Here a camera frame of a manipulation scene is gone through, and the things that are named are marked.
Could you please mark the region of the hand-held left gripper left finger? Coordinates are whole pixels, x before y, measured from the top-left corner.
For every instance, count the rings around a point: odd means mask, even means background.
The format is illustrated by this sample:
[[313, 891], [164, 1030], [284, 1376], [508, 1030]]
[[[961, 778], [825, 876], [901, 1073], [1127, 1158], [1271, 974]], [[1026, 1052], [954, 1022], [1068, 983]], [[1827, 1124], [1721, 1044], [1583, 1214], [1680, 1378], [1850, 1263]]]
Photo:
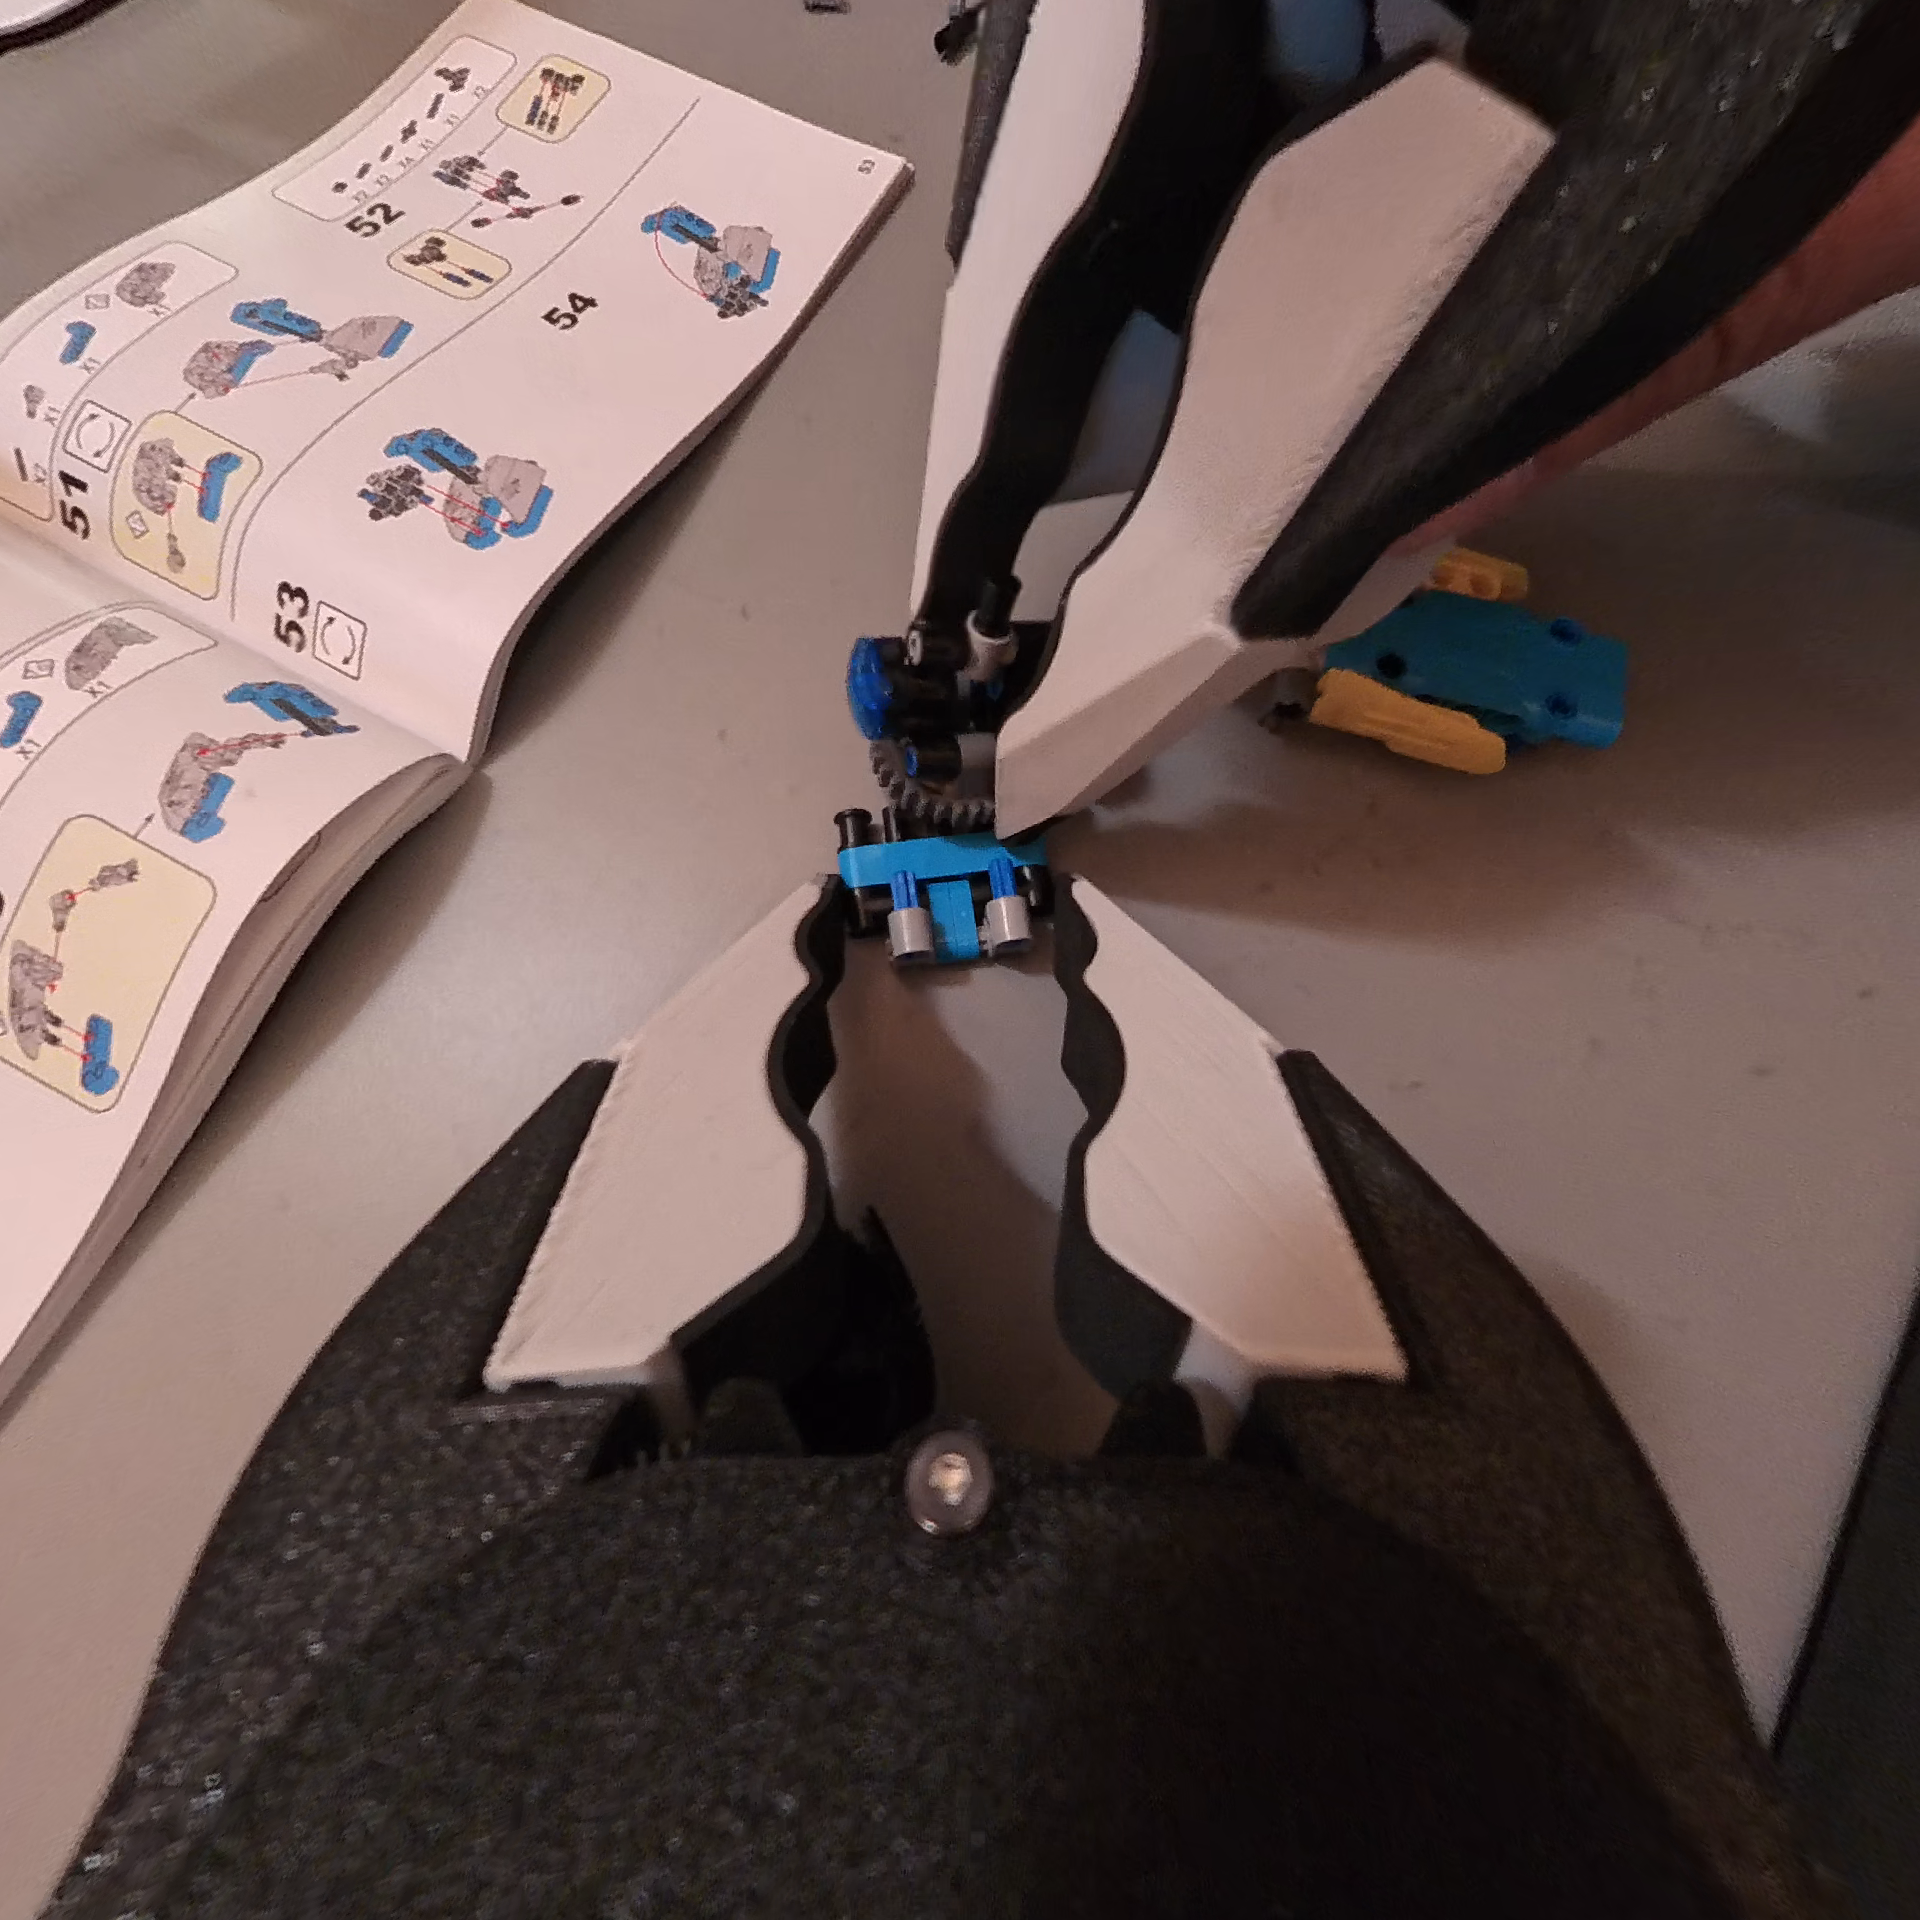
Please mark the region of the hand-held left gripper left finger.
[[816, 876], [666, 998], [609, 1091], [506, 1306], [483, 1389], [657, 1378], [733, 1301], [822, 1252], [810, 1108], [837, 1076], [837, 879]]

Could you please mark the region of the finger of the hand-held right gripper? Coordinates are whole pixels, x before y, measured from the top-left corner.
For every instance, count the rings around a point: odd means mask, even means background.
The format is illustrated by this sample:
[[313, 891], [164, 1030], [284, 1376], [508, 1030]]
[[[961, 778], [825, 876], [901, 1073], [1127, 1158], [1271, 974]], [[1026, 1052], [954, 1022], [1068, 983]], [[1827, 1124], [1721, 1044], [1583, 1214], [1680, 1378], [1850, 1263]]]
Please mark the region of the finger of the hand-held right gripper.
[[1117, 495], [1160, 420], [1160, 7], [985, 5], [914, 556], [914, 687], [1002, 687], [1015, 556], [1059, 495]]
[[1200, 284], [1156, 462], [999, 730], [999, 832], [1096, 803], [1299, 658], [1288, 616], [1255, 637], [1236, 596], [1547, 144], [1460, 65], [1420, 59], [1262, 157]]

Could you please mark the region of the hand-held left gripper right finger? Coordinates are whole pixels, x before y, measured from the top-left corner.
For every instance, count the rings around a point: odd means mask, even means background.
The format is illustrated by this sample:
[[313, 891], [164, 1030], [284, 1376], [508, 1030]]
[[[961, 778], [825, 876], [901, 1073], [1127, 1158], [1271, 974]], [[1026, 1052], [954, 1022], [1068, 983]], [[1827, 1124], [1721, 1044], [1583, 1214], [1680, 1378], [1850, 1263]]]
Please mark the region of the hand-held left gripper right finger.
[[1101, 1389], [1407, 1378], [1280, 1065], [1308, 1065], [1096, 883], [1059, 896], [1062, 1073], [1086, 1106], [1059, 1323]]

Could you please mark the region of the blue yellow brick assembly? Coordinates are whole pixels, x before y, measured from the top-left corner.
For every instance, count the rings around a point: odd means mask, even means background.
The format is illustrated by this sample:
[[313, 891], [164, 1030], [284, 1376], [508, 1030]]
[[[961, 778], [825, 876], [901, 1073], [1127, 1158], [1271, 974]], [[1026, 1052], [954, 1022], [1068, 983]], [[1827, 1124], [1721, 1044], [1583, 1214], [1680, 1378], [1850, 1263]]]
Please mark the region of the blue yellow brick assembly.
[[1531, 572], [1449, 548], [1393, 611], [1276, 678], [1269, 730], [1296, 721], [1393, 756], [1495, 776], [1508, 750], [1605, 750], [1625, 723], [1625, 643], [1525, 608]]

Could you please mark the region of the blue beam with black pins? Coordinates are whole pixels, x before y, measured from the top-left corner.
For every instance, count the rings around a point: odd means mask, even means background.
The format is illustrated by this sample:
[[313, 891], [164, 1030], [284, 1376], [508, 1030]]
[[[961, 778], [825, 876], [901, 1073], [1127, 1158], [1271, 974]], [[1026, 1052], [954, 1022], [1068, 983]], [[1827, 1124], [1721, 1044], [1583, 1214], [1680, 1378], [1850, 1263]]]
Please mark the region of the blue beam with black pins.
[[882, 939], [897, 965], [1006, 958], [1049, 913], [1044, 834], [916, 832], [897, 811], [841, 811], [841, 883], [853, 939]]

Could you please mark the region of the black grey gear assembly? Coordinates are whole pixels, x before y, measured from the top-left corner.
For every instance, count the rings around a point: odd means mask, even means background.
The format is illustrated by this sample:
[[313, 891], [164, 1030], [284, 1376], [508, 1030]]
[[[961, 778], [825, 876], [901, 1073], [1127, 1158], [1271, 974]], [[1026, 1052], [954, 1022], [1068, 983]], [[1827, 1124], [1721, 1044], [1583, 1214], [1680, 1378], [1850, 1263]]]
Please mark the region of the black grey gear assembly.
[[869, 765], [916, 832], [996, 827], [996, 736], [1026, 704], [1044, 622], [1006, 622], [1002, 635], [914, 624], [897, 637], [855, 637], [848, 708], [869, 742]]

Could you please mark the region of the grey desk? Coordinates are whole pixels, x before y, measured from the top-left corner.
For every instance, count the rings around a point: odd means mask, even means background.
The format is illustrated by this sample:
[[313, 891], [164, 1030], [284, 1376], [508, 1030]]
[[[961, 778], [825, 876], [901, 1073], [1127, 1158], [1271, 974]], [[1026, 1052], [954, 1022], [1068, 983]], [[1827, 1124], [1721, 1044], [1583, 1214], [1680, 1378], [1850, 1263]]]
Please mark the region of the grey desk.
[[[488, 765], [328, 915], [5, 1421], [5, 1772], [90, 1797], [231, 1472], [586, 1052], [822, 864], [901, 616], [966, 74], [937, 5], [552, 5], [916, 181], [770, 380], [552, 596]], [[1605, 756], [1449, 778], [1227, 712], [1062, 832], [1569, 1321], [1768, 1712], [1916, 1263], [1916, 297], [1488, 548], [1632, 650]]]

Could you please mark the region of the person's right hand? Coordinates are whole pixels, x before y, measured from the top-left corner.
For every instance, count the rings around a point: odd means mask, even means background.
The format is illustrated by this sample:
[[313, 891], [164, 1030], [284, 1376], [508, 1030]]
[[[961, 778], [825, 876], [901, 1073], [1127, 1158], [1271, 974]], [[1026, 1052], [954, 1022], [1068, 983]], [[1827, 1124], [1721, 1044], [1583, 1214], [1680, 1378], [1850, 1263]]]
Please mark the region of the person's right hand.
[[1683, 350], [1655, 368], [1643, 384], [1605, 402], [1592, 420], [1531, 456], [1508, 477], [1466, 495], [1449, 525], [1432, 537], [1466, 538], [1466, 533], [1511, 511], [1539, 482], [1583, 465], [1586, 459], [1667, 420], [1683, 402], [1721, 380], [1761, 368], [1805, 337], [1891, 300], [1920, 277], [1920, 186], [1916, 144], [1897, 143], [1807, 239], [1780, 263], [1738, 306], [1706, 324]]

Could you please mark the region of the open instruction booklet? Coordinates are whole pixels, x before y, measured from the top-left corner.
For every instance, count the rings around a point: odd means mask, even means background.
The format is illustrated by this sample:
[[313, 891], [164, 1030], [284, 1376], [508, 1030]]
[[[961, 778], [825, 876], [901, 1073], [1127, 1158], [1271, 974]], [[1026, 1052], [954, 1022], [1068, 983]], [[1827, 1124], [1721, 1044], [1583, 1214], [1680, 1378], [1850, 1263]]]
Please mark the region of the open instruction booklet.
[[5, 1398], [907, 161], [524, 5], [5, 321]]

